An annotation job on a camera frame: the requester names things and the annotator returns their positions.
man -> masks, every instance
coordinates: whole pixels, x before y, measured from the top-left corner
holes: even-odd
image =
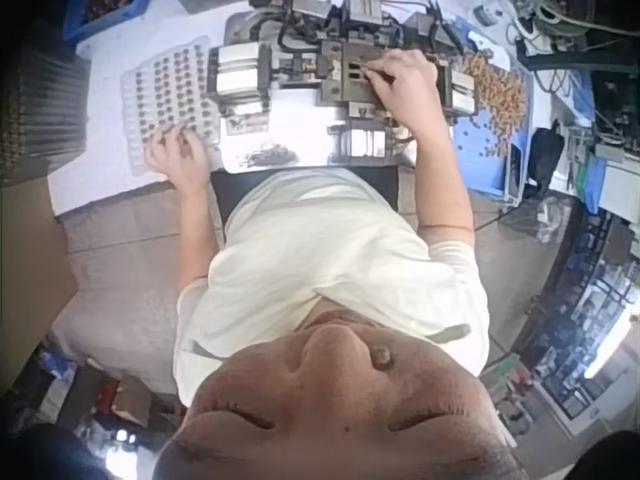
[[[297,170],[240,201],[218,251],[202,144],[179,128],[150,143],[180,196],[190,407],[158,478],[518,476],[476,378],[487,299],[436,69],[392,50],[365,75],[418,143],[417,235],[356,175]]]

white table surface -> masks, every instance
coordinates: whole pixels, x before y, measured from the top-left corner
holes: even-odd
[[[460,16],[479,26],[471,13],[476,0],[450,0],[441,4],[446,17]],[[124,72],[138,67],[148,58],[176,45],[189,43],[201,35],[207,35],[212,45],[221,45],[227,18],[236,12],[249,10],[248,2],[238,2],[189,15],[177,0],[152,0],[143,16],[94,35],[78,45],[77,53],[92,62],[87,103],[87,149],[48,177],[56,215],[164,180],[164,176],[152,172],[140,176],[131,173],[123,128],[120,78]],[[420,7],[388,7],[388,11],[401,22],[416,10]],[[506,41],[508,23],[504,19],[498,25],[483,29],[483,32],[515,54],[514,47]],[[536,40],[536,46],[547,48],[542,38]],[[550,75],[550,72],[542,72],[543,82],[548,82]],[[535,127],[551,125],[551,97],[535,86],[531,106],[534,130]],[[569,112],[573,112],[571,98],[559,98]]]

right hand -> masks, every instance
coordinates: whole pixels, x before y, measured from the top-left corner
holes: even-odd
[[[364,74],[393,118],[418,140],[449,138],[436,86],[438,70],[420,50],[388,50]]]
[[[200,137],[183,125],[163,131],[158,128],[145,145],[149,167],[167,176],[181,197],[204,192],[211,165]]]

floor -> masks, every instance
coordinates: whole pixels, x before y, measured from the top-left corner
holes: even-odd
[[[417,224],[414,176],[400,174],[400,214]],[[498,208],[471,194],[476,226]],[[212,211],[216,211],[211,195]],[[113,374],[138,376],[152,390],[175,393],[171,372],[177,321],[175,288],[178,211],[175,192],[159,184],[83,207],[60,217],[79,291],[52,327],[76,358],[92,357]],[[216,236],[222,242],[220,222]],[[489,362],[509,350],[530,298],[544,284],[557,244],[543,245],[497,222],[477,234],[480,274],[489,297]]]

nose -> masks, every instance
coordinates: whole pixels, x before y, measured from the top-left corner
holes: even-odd
[[[319,327],[305,346],[297,379],[298,420],[343,428],[370,417],[387,376],[374,367],[369,346],[348,326]]]

